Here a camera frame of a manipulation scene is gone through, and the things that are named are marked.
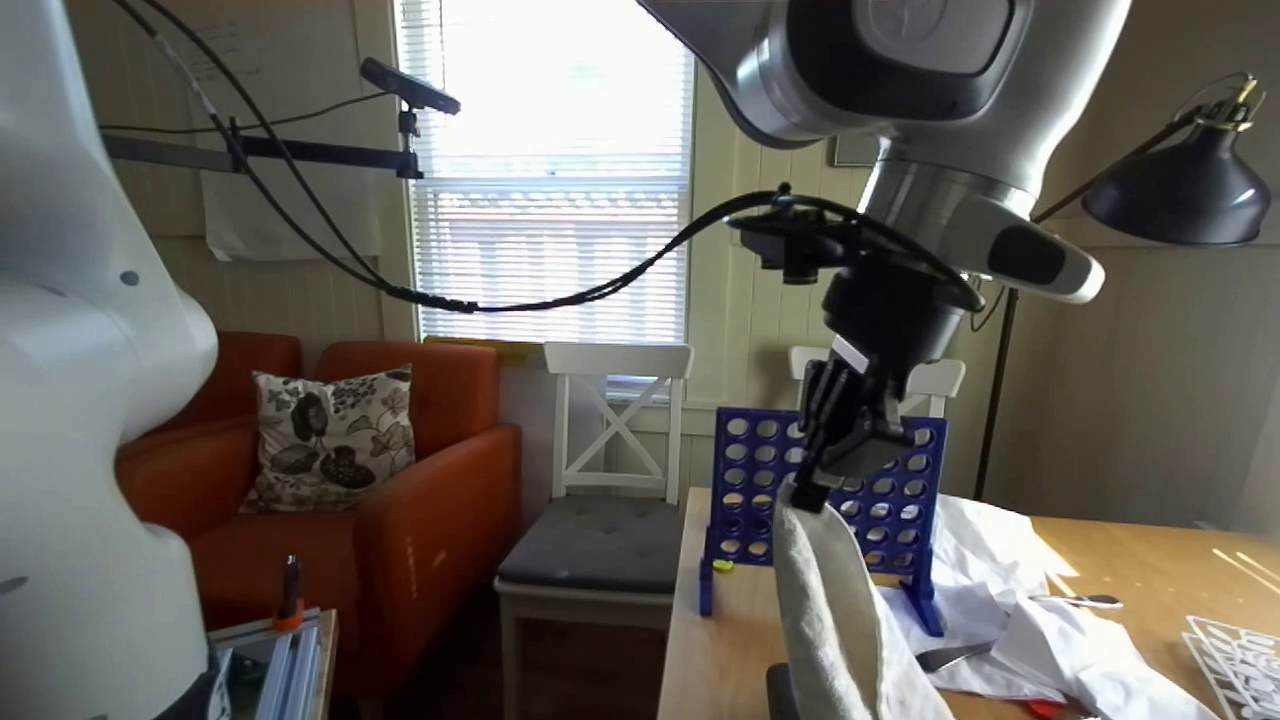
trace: decorative pillow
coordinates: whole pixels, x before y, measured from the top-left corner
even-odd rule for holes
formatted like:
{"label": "decorative pillow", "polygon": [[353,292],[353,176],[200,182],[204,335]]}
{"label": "decorative pillow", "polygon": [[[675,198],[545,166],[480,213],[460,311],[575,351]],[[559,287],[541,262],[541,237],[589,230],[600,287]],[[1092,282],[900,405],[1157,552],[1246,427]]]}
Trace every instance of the decorative pillow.
{"label": "decorative pillow", "polygon": [[249,514],[342,514],[410,465],[407,369],[337,385],[257,372]]}

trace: desk lamp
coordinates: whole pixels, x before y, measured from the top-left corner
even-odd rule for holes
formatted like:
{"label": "desk lamp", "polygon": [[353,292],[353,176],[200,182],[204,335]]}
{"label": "desk lamp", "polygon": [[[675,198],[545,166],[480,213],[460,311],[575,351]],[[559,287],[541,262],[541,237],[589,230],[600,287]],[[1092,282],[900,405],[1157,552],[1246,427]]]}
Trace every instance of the desk lamp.
{"label": "desk lamp", "polygon": [[[1260,100],[1255,76],[1236,76],[1231,96],[1171,115],[1157,137],[1031,222],[1045,225],[1082,198],[1092,222],[1138,241],[1175,247],[1252,243],[1270,209],[1270,187],[1236,156],[1236,139],[1252,130]],[[1014,292],[1009,287],[970,497],[989,489],[1010,316]]]}

